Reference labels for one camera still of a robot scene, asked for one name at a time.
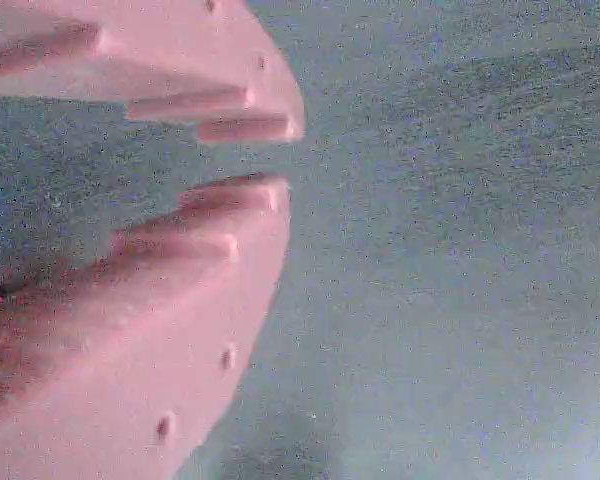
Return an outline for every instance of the pink molded plastic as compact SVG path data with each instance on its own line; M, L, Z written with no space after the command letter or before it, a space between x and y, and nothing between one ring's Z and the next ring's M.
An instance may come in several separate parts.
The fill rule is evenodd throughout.
M0 0L0 95L122 102L206 143L304 134L295 79L243 0Z
M232 398L288 234L283 179L228 179L3 299L0 480L169 478Z

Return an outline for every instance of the small hole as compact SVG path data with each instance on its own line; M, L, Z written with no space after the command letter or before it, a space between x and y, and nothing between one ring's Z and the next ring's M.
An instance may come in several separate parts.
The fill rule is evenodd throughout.
M167 438L171 437L175 432L176 428L176 418L173 413L165 414L158 425L156 426L156 434L158 435L158 440L164 442Z
M236 359L238 357L238 351L234 344L227 346L225 351L222 353L222 368L225 370L231 370L236 366Z

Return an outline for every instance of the textured surface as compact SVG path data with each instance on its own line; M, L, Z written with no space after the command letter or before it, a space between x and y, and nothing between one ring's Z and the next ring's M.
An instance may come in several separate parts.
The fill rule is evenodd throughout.
M252 6L307 139L198 149L0 102L0 265L87 256L182 184L281 171L281 290L182 478L600 478L600 2Z

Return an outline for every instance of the pink ridge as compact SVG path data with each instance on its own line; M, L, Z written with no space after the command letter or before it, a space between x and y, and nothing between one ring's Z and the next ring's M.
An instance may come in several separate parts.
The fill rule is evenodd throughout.
M242 0L0 0L0 95L120 102L198 139L293 141L304 106Z
M0 303L0 480L170 478L222 416L282 268L287 183L198 187Z

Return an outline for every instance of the gray background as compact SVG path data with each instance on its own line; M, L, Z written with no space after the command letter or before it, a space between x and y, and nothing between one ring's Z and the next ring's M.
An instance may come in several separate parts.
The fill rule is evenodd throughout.
M306 139L205 149L118 107L0 99L0 272L282 172L279 293L179 478L600 479L600 2L251 6Z

